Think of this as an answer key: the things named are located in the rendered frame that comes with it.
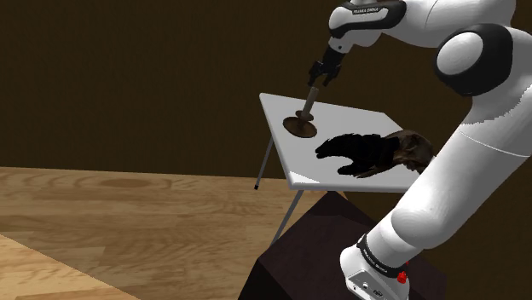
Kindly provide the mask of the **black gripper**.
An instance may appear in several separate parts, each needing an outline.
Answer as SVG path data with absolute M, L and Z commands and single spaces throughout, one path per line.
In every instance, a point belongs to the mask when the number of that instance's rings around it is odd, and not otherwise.
M 308 86 L 312 87 L 322 74 L 325 74 L 325 79 L 322 82 L 324 87 L 327 87 L 339 74 L 341 70 L 341 63 L 345 53 L 338 52 L 336 49 L 328 46 L 322 59 L 315 61 L 309 69 Z

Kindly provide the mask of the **white folding table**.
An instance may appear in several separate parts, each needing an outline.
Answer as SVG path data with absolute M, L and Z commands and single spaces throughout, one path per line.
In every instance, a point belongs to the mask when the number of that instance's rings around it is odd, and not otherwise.
M 304 100 L 282 95 L 259 95 L 271 137 L 266 152 L 277 150 L 288 187 L 297 193 L 281 222 L 274 239 L 279 239 L 299 199 L 306 190 L 404 193 L 415 182 L 418 173 L 400 165 L 365 179 L 341 176 L 337 168 L 348 164 L 346 158 L 318 159 L 315 149 L 327 138 L 344 133 L 380 134 L 386 136 L 401 127 L 383 112 L 316 102 L 310 112 L 317 135 L 300 138 L 283 127 L 282 121 L 304 106 Z

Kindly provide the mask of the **brown candlestick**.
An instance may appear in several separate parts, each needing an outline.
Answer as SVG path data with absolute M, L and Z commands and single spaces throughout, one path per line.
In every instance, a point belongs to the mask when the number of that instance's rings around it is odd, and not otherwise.
M 319 90 L 311 87 L 305 100 L 302 110 L 297 110 L 294 117 L 286 117 L 283 120 L 283 127 L 293 136 L 299 138 L 312 138 L 317 135 L 317 128 L 312 124 L 314 116 L 311 109 L 318 96 Z

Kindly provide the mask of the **dark brown animal figure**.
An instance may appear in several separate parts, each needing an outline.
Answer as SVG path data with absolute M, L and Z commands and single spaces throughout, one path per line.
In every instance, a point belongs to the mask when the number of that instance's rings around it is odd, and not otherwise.
M 337 169 L 343 176 L 367 178 L 402 164 L 422 174 L 435 157 L 429 140 L 412 130 L 398 130 L 387 136 L 379 134 L 343 134 L 325 140 L 316 157 L 344 157 L 352 163 Z

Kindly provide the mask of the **dark robot stand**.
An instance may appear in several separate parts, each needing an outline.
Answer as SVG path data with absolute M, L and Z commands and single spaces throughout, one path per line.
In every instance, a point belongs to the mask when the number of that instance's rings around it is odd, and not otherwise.
M 238 300 L 445 300 L 446 277 L 402 240 L 328 192 L 256 261 Z

